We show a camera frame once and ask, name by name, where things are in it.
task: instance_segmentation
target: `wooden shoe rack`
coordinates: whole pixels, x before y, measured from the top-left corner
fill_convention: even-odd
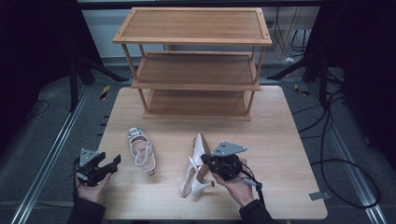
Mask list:
[[[144,119],[250,120],[254,92],[261,90],[264,48],[272,45],[260,8],[223,7],[134,7],[113,42],[124,50]],[[130,44],[142,54],[137,70]],[[245,46],[251,51],[145,51],[145,44]]]

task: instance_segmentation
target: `light wood tabletop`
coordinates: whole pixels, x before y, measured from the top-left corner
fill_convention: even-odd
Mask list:
[[[213,150],[222,140],[247,147],[247,159],[263,183],[266,207],[275,219],[322,219],[327,209],[309,194],[318,184],[280,87],[262,87],[251,107],[251,121],[142,119],[137,90],[120,90],[98,148],[101,164],[121,154],[119,170],[106,188],[105,219],[240,219],[239,205],[221,185],[183,198],[179,187],[192,156],[192,142],[202,133]],[[143,129],[153,145],[155,175],[142,172],[130,152],[128,131]]]

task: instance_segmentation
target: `human hand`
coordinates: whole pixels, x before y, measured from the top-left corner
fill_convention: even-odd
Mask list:
[[[239,159],[243,164],[247,164],[247,160]],[[248,178],[247,175],[240,173],[237,178],[231,179],[229,181],[224,181],[219,175],[212,174],[216,179],[218,184],[224,186],[226,188],[233,199],[239,203],[242,207],[246,206],[248,203],[251,203],[253,198],[253,192],[251,185],[247,184],[244,181],[244,178]]]
[[[91,201],[93,203],[101,203],[102,195],[105,191],[105,187],[108,182],[110,182],[111,173],[108,173],[105,178],[98,183],[95,187],[89,187],[79,182],[78,177],[76,176],[76,184],[78,186],[77,196],[79,198]]]

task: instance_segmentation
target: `sleeve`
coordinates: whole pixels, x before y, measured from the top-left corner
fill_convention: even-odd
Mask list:
[[[276,224],[260,200],[254,200],[239,209],[239,214],[246,224]]]
[[[67,224],[100,224],[106,208],[99,203],[93,203],[85,199],[78,198],[73,206]]]

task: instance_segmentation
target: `white high heel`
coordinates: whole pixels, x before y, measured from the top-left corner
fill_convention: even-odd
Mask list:
[[[202,162],[201,156],[204,154],[210,155],[210,149],[207,145],[205,138],[198,133],[197,137],[193,142],[194,152],[192,157],[189,157],[190,163],[187,168],[186,176],[184,177],[183,183],[180,186],[180,194],[185,197],[189,195],[192,190],[192,194],[199,195],[202,190],[206,187],[214,187],[214,182],[204,183],[204,176],[209,171],[208,167]]]

